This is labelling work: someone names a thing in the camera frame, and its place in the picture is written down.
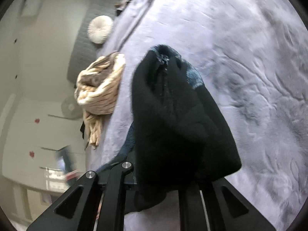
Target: black cloth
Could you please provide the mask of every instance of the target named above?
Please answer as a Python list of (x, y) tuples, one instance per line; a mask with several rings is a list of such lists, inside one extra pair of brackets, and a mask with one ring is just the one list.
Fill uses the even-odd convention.
[(166, 45), (149, 50), (132, 82), (137, 181), (181, 186), (241, 168), (230, 128), (199, 73)]

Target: bed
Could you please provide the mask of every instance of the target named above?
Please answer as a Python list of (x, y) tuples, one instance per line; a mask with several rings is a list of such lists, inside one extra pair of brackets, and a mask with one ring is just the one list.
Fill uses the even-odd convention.
[[(114, 113), (88, 170), (110, 161), (132, 123), (130, 84), (147, 50), (167, 44), (201, 74), (236, 141), (242, 169), (227, 180), (278, 231), (308, 196), (308, 32), (289, 0), (132, 0), (98, 57), (125, 55)], [(125, 216), (125, 230), (179, 230), (176, 192)]]

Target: silver bolt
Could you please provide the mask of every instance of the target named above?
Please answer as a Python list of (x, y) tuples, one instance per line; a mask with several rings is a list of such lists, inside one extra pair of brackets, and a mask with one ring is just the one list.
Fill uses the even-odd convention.
[(126, 161), (126, 162), (122, 163), (122, 167), (123, 168), (130, 168), (131, 167), (131, 163)]
[(95, 172), (94, 171), (88, 171), (86, 173), (86, 177), (89, 178), (89, 179), (93, 178), (94, 176), (95, 176)]

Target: cream chunky knit blanket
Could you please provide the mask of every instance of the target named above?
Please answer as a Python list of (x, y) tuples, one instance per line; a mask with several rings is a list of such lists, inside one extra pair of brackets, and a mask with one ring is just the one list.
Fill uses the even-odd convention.
[(83, 109), (87, 137), (93, 148), (100, 142), (104, 115), (114, 110), (124, 67), (124, 55), (112, 53), (99, 57), (77, 78), (75, 98)]

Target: triangular cutout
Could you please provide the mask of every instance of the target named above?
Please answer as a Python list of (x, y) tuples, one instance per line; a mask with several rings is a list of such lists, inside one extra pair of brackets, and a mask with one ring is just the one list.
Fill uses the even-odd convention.
[(221, 191), (233, 218), (237, 218), (249, 212), (248, 208), (246, 208), (227, 187), (222, 186)]
[(75, 191), (73, 191), (72, 194), (70, 194), (64, 200), (64, 202), (59, 207), (57, 207), (55, 211), (56, 214), (62, 215), (68, 219), (73, 218), (83, 189), (84, 189), (83, 187), (76, 188)]

